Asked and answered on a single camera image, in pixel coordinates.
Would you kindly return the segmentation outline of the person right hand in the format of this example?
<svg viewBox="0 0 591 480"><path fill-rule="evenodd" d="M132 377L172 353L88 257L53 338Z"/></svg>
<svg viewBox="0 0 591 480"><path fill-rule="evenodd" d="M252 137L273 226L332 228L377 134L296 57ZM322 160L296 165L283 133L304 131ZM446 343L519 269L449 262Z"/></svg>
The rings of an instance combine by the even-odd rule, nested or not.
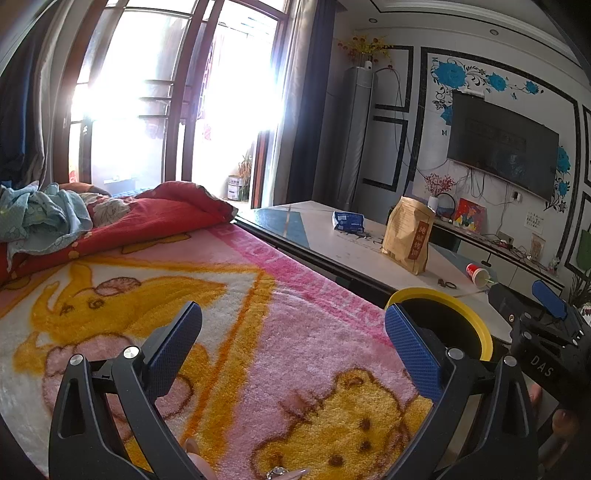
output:
<svg viewBox="0 0 591 480"><path fill-rule="evenodd" d="M539 407L543 399L543 389L536 383L529 387L529 396L534 409L534 413L538 414ZM572 440L580 427L578 417L565 409L559 408L552 416L552 428L554 434L565 441Z"/></svg>

